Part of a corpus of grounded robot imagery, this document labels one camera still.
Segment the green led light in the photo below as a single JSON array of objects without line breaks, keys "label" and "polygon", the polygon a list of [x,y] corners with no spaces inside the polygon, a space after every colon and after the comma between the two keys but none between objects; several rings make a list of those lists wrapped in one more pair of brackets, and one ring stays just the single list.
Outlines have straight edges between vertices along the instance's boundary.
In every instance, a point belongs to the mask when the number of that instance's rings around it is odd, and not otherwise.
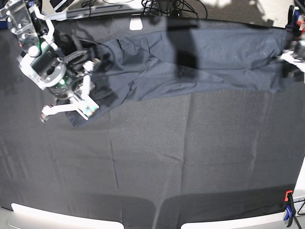
[{"label": "green led light", "polygon": [[60,83],[61,85],[64,85],[64,84],[65,84],[65,80],[64,80],[64,79],[61,79],[61,80],[59,81],[59,83]]}]

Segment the cloth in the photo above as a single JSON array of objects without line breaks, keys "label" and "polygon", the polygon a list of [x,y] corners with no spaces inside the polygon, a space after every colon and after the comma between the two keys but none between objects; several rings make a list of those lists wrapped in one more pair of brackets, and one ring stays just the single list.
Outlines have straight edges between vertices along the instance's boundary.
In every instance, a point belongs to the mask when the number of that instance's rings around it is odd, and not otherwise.
[{"label": "cloth", "polygon": [[[143,17],[143,31],[130,31],[129,17],[63,21],[56,28],[105,43],[186,24],[248,27],[159,20]],[[126,229],[179,229],[284,211],[305,154],[304,83],[279,93],[223,89],[123,103],[72,128],[64,114],[39,120],[52,95],[18,69],[20,52],[14,36],[1,30],[1,207],[17,203],[118,221]]]},{"label": "cloth", "polygon": [[[275,29],[188,28],[105,42],[91,79],[100,106],[91,119],[127,101],[217,89],[281,91],[293,80],[283,78],[276,57],[290,37]],[[77,112],[67,116],[73,126],[86,123]]]}]

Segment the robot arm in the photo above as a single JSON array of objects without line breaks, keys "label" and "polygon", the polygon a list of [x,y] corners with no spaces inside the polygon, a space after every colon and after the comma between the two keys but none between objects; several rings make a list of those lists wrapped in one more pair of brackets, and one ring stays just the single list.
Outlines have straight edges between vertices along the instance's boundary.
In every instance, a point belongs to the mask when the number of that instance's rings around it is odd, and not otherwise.
[{"label": "robot arm", "polygon": [[298,10],[298,7],[290,6],[288,24],[286,25],[286,29],[296,34],[297,39],[291,42],[290,48],[284,50],[279,59],[295,65],[305,73],[305,33],[304,30],[300,31],[301,21],[299,21],[300,13]]},{"label": "robot arm", "polygon": [[54,26],[40,13],[38,5],[36,1],[31,6],[29,0],[9,0],[0,15],[7,16],[8,28],[23,49],[19,58],[21,71],[40,89],[47,88],[56,101],[69,101],[69,104],[45,106],[41,120],[45,122],[49,115],[67,111],[77,111],[88,120],[99,108],[89,96],[94,87],[91,82],[94,63],[87,61],[75,70],[65,62],[62,49],[54,42]]}]

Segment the red clamp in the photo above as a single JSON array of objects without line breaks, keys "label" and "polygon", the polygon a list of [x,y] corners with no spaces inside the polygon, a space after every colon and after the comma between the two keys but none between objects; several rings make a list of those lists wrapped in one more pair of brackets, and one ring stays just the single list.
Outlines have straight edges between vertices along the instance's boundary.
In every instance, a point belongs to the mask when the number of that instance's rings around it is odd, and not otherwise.
[{"label": "red clamp", "polygon": [[293,190],[289,190],[289,191],[286,192],[286,195],[285,195],[285,202],[288,201],[288,194],[289,194],[289,193],[293,193]]}]

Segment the cable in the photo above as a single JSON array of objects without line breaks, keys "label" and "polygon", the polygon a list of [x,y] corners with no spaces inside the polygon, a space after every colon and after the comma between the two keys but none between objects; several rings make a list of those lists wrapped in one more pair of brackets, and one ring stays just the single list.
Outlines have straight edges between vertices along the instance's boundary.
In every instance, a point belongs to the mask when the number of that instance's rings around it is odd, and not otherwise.
[{"label": "cable", "polygon": [[299,220],[297,219],[297,217],[296,217],[295,215],[294,215],[293,217],[294,217],[294,220],[295,220],[295,222],[296,222],[298,228],[299,228],[299,229],[302,229],[302,227],[301,227],[301,225],[300,225]]},{"label": "cable", "polygon": [[94,2],[92,2],[92,0],[89,0],[89,1],[84,1],[82,4],[81,4],[81,7],[82,8],[85,8],[85,7],[88,7],[89,6],[89,16],[88,18],[91,16],[91,7],[95,4],[97,0],[94,0]]},{"label": "cable", "polygon": [[304,204],[305,204],[305,201],[304,201],[304,203],[302,204],[302,206],[299,208],[299,210],[297,211],[297,214],[300,215],[300,216],[305,215],[305,213],[300,213],[300,210],[302,210],[302,208],[304,207]]},{"label": "cable", "polygon": [[207,19],[208,18],[208,10],[207,10],[206,6],[200,0],[196,0],[196,1],[200,2],[202,4],[202,6],[204,7],[204,9],[205,9],[205,19]]},{"label": "cable", "polygon": [[[197,0],[198,2],[200,2],[203,7],[204,7],[204,10],[205,10],[205,19],[207,19],[208,17],[208,10],[206,8],[206,6],[200,1],[200,0]],[[144,15],[148,15],[148,14],[154,14],[156,15],[155,13],[153,13],[153,11],[156,11],[156,12],[160,12],[160,13],[163,13],[163,14],[169,14],[171,13],[171,8],[169,7],[169,0],[167,2],[167,5],[166,5],[166,9],[165,11],[159,9],[156,7],[156,4],[155,4],[156,0],[142,0],[141,1],[141,4],[143,6],[143,14]],[[173,3],[173,8],[175,10],[181,10],[181,11],[185,11],[185,12],[190,12],[190,13],[193,13],[196,15],[197,18],[199,18],[198,16],[198,13],[196,12],[196,10],[190,5],[190,3],[188,3],[186,0],[175,0]]]},{"label": "cable", "polygon": [[134,1],[134,0],[130,0],[130,1],[122,1],[122,2],[114,2],[114,3],[111,3],[111,2],[107,2],[107,1],[105,1],[105,0],[102,0],[103,2],[105,2],[105,3],[108,3],[108,4],[122,4],[122,3],[128,3],[128,2],[132,2],[132,1]]}]

